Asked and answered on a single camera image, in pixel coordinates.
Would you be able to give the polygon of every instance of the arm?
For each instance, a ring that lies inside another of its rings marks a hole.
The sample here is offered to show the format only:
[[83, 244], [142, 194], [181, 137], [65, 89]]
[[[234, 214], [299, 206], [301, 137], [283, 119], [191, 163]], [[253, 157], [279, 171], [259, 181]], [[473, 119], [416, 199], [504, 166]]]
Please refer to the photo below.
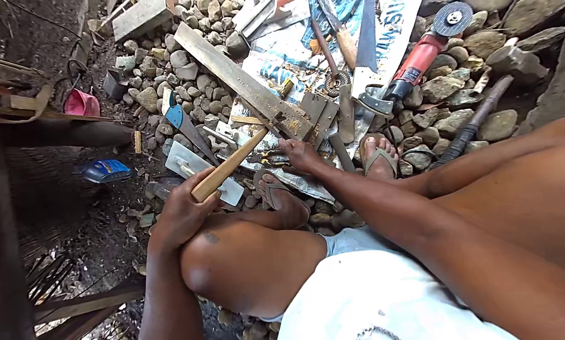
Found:
[[201, 310], [180, 270], [180, 247], [218, 206], [216, 191], [197, 204], [190, 191], [215, 169], [192, 176], [171, 192], [148, 242], [146, 300], [139, 339], [202, 339]]
[[565, 339], [565, 270], [499, 240], [425, 197], [324, 166], [302, 142], [280, 142], [370, 227], [417, 257], [485, 320], [522, 340]]

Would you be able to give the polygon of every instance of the foot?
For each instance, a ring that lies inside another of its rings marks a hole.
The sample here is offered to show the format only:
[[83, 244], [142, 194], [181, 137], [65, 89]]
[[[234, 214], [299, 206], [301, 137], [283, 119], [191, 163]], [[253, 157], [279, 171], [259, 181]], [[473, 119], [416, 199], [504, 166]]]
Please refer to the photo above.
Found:
[[[398, 161], [398, 153], [396, 148], [387, 140], [385, 137], [381, 137], [377, 140], [375, 137], [369, 137], [364, 143], [365, 154], [361, 155], [363, 164], [366, 164], [367, 160], [377, 151], [377, 148], [385, 150], [389, 153], [396, 161]], [[378, 157], [368, 170], [368, 178], [387, 182], [394, 179], [394, 171], [390, 162], [388, 162], [382, 156]]]
[[260, 180], [260, 195], [264, 202], [271, 207], [279, 207], [277, 213], [283, 220], [284, 229], [295, 229], [303, 226], [310, 217], [309, 208], [299, 198], [284, 189], [271, 189], [272, 202], [269, 202], [265, 194], [267, 183], [282, 184], [282, 182], [270, 174], [263, 175]]

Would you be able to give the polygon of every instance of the wooden knife handle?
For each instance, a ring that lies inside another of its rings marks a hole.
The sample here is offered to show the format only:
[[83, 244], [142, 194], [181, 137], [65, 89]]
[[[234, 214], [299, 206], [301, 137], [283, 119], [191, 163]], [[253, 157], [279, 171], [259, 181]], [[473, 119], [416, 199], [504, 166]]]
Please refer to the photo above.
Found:
[[354, 70], [356, 67], [356, 56], [358, 55], [358, 48], [356, 48], [356, 43], [347, 28], [341, 28], [337, 31], [337, 41], [339, 42], [339, 47], [341, 48], [341, 53], [344, 55], [345, 62], [348, 66]]

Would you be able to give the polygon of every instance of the knife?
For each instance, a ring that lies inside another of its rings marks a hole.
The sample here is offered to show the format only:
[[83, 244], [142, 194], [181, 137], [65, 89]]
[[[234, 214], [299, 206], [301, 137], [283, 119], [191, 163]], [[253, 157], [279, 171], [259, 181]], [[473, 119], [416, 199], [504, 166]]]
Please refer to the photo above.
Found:
[[350, 35], [350, 32], [345, 25], [337, 19], [336, 12], [332, 9], [329, 1], [330, 0], [318, 0], [318, 3], [324, 12], [324, 15], [327, 17], [329, 24], [331, 24], [335, 31], [345, 62], [347, 62], [348, 66], [354, 70], [354, 67], [356, 67], [356, 55], [358, 54], [356, 43], [354, 42], [354, 39], [352, 39], [352, 35]]

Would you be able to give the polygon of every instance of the wooden board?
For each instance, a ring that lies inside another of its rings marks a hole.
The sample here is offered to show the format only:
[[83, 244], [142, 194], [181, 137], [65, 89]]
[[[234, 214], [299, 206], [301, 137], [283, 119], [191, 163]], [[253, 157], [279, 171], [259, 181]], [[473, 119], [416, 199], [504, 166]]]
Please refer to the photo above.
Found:
[[286, 119], [277, 126], [290, 138], [303, 140], [314, 128], [314, 124], [311, 124], [304, 116], [293, 110], [273, 94], [270, 89], [248, 75], [230, 58], [216, 50], [213, 45], [197, 35], [185, 23], [180, 22], [174, 37], [188, 53], [207, 67], [216, 77], [228, 84], [266, 118], [273, 121], [275, 116], [282, 112]]

